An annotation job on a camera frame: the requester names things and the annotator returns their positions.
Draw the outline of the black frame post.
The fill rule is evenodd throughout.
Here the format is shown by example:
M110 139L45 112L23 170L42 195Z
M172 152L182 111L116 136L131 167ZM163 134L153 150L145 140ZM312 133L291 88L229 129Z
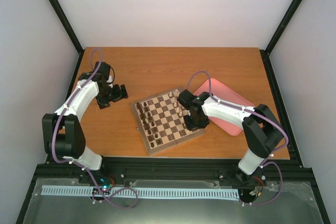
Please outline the black frame post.
M60 2L58 0L48 0L49 3L51 4L54 12L56 13L59 21L61 22L63 28L65 29L70 41L72 42L76 52L81 55L84 52L84 49L77 38L75 31L73 30Z
M293 18L294 14L296 13L297 9L299 8L300 4L303 0L292 0L289 7L287 8L284 16L282 17L279 25L277 26L272 38L270 39L266 49L265 53L267 56L270 56L273 49L275 48L277 42L283 35L286 27L290 23L291 19Z

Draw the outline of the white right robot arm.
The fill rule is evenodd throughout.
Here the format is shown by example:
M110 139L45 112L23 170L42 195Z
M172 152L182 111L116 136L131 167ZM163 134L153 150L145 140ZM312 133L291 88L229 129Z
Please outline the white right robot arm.
M269 107L243 106L222 100L209 92L193 95L188 90L178 95L177 101L188 111L184 122L188 130L204 129L210 118L231 123L245 135L248 149L239 161L238 168L246 175L252 175L273 152L279 150L282 139L288 137Z

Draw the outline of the black left frame post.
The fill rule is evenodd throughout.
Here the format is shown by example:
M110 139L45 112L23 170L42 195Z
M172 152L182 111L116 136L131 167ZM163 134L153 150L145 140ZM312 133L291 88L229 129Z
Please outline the black left frame post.
M81 55L84 52L84 49L77 38L75 31L73 30L60 2L58 0L48 0L49 3L51 4L54 12L56 13L59 21L61 22L63 28L65 29L70 41L72 42L76 52Z

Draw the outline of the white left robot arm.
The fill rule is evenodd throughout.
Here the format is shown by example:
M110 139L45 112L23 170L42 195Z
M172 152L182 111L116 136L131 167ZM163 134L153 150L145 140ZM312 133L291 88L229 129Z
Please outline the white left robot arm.
M97 183L108 180L109 170L102 166L102 156L86 145L80 121L92 100L100 109L128 98L125 85L113 84L113 68L105 62L96 62L94 70L82 73L77 86L65 103L54 113L42 118L45 152L57 163L76 163L91 170Z

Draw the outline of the black aluminium base frame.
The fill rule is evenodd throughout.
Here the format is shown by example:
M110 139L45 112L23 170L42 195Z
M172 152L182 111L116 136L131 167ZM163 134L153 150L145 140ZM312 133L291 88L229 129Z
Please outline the black aluminium base frame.
M270 85L279 121L288 135L287 161L277 160L277 167L265 169L270 199L264 205L248 207L246 204L229 204L216 208L213 203L204 207L206 215L214 217L216 223L329 223L320 190L311 168L305 168L285 109L269 52L260 51L266 76ZM107 157L103 159L103 172L117 176L117 183L133 187L137 182L159 185L162 189L183 185L192 189L196 184L216 182L219 186L235 188L239 193L249 189L233 179L237 168L236 159L196 158L135 158ZM116 223L117 216L110 207L91 210L82 206L73 197L67 200L49 201L43 206L40 194L43 183L54 182L69 185L92 184L91 178L77 168L58 165L50 157L37 165L27 195L23 202L18 223Z

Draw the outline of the wooden chess board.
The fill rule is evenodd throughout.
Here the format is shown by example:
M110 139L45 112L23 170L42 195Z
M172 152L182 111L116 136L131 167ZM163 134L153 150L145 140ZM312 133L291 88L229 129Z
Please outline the wooden chess board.
M187 110L184 109L177 101L178 97L175 96L176 90L179 90L180 93L183 91L181 87L177 87L162 93L151 95L141 100L134 101L130 104L132 113L138 124L138 131L141 134L142 141L148 155L163 151L177 144L181 144L193 138L199 137L205 133L203 129L189 131L186 128L185 123L182 123L181 118L185 116L184 112ZM175 102L172 102L172 98L176 99L175 102L177 103L177 107L174 106ZM156 133L153 132L154 127L151 126L152 122L149 122L148 120L148 112L145 112L145 107L143 106L144 102L147 103L146 107L149 108L148 112L151 113L151 117L153 118L152 122L155 123L154 127L157 127ZM142 123L139 109L136 108L137 103L140 103L141 105L147 124ZM179 116L176 108L180 108L179 113L183 113L182 117ZM153 136L153 141L151 142L154 143L154 148L151 147L151 142L148 141L149 135L147 135L147 130L150 130L151 135ZM156 143L156 141L159 139L162 142L161 145L157 145Z

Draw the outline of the pink plastic tray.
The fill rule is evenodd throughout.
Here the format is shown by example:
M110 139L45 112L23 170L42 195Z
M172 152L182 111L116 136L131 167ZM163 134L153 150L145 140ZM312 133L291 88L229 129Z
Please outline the pink plastic tray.
M244 106L252 106L255 107L254 104L252 104L250 101L230 89L229 87L225 86L221 82L219 82L215 78L211 78L212 83L212 94L229 102L244 105ZM231 136L237 136L242 131L241 128L235 126L232 123L229 123L227 121L209 117L209 120L215 123L218 127L220 127L222 130L224 130L226 133L228 133Z

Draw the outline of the black right frame post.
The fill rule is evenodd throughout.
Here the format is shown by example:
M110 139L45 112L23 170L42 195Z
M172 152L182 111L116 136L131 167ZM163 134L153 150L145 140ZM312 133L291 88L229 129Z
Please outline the black right frame post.
M300 4L303 0L292 0L289 7L287 8L284 16L282 17L279 25L277 26L272 38L270 39L266 49L265 53L267 56L270 56L273 49L275 48L277 42L283 35L286 27L290 23L291 19L293 18L294 14L296 13L297 9L299 8Z

